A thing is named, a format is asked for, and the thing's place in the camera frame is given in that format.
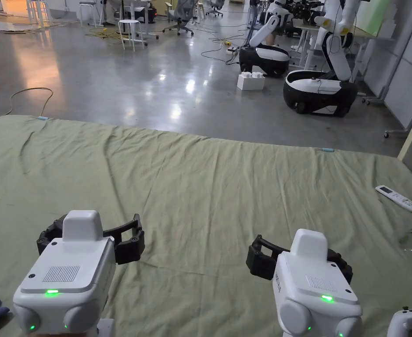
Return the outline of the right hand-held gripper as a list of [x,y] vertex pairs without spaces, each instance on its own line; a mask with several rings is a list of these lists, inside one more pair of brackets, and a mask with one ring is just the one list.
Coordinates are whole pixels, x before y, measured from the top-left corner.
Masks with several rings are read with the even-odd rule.
[[[263,247],[272,254],[263,254]],[[246,265],[251,275],[272,280],[283,336],[361,336],[362,308],[350,286],[352,267],[328,249],[323,233],[299,229],[290,250],[257,235]]]

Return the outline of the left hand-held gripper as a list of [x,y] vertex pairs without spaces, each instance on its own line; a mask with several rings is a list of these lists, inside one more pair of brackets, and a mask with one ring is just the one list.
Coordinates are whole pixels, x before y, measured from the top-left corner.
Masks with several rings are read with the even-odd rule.
[[[131,231],[131,238],[122,234]],[[101,317],[116,264],[140,260],[145,249],[140,215],[103,231],[99,212],[73,210],[36,241],[41,254],[13,296],[13,313],[27,334],[114,336]]]

